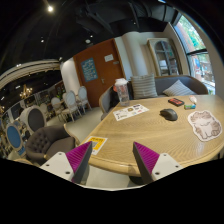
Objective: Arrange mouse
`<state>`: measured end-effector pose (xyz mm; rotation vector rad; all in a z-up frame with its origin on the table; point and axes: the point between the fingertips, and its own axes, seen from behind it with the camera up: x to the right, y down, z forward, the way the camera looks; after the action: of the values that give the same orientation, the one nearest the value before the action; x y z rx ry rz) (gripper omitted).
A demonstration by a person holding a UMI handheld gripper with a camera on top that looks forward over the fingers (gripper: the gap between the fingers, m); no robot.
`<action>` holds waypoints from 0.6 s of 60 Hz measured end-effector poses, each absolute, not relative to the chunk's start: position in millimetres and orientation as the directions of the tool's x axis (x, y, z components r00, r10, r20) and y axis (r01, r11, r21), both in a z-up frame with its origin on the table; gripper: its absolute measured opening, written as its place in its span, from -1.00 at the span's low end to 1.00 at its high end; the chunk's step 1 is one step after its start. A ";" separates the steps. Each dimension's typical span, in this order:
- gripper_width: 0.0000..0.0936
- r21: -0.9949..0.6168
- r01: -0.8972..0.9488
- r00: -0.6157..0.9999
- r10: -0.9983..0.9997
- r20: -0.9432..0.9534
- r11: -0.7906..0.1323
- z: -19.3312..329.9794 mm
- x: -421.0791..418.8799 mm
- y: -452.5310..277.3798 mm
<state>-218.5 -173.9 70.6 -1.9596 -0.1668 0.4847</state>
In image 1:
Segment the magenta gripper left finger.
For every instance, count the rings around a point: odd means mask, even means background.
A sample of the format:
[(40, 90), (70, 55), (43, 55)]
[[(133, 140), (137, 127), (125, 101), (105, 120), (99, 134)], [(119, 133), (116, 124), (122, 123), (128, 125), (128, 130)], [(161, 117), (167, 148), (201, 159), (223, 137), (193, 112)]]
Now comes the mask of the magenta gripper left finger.
[(67, 153), (56, 153), (41, 166), (41, 169), (79, 184), (85, 173), (91, 153), (92, 142), (87, 142)]

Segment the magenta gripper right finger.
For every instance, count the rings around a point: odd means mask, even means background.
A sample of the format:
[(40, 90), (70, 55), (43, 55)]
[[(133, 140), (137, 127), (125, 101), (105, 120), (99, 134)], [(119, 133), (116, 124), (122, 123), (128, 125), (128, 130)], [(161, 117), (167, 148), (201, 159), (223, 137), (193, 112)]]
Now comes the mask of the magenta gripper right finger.
[(152, 149), (134, 142), (133, 154), (144, 184), (149, 184), (182, 169), (169, 154), (158, 154)]

